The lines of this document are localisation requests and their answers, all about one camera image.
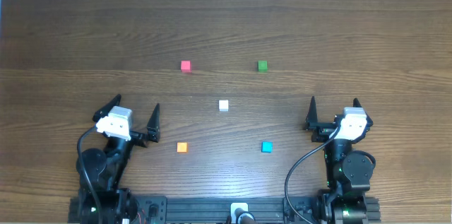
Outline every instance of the wood grain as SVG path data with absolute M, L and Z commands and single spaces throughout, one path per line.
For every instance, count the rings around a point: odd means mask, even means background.
M 67 220 L 76 140 L 121 93 L 136 129 L 161 104 L 161 142 L 136 149 L 121 182 L 137 194 L 282 196 L 316 145 L 301 130 L 309 98 L 330 121 L 358 97 L 375 123 L 356 147 L 378 160 L 382 219 L 449 222 L 451 1 L 2 0 L 0 221 Z M 315 155 L 290 193 L 325 183 Z

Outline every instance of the cube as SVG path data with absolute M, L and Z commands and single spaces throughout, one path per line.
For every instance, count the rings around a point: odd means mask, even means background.
M 189 151 L 189 144 L 186 142 L 177 142 L 177 152 L 187 153 Z
M 191 72 L 191 62 L 190 61 L 181 61 L 181 71 L 184 73 Z
M 257 70 L 259 72 L 267 72 L 267 61 L 257 61 Z
M 271 153 L 273 151 L 273 143 L 272 142 L 262 142 L 262 152 L 263 153 Z
M 218 107 L 221 112 L 229 111 L 229 100 L 220 100 L 218 102 Z

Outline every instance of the brown tabletop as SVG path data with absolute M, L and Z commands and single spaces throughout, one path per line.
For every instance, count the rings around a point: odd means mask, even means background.
M 358 97 L 382 220 L 451 221 L 452 0 L 1 2 L 0 221 L 67 221 L 77 139 L 117 93 L 137 130 L 161 104 L 161 141 L 121 181 L 135 194 L 282 196 L 318 145 L 302 131 L 310 97 L 325 122 Z M 308 159 L 291 195 L 325 188 L 324 166 Z

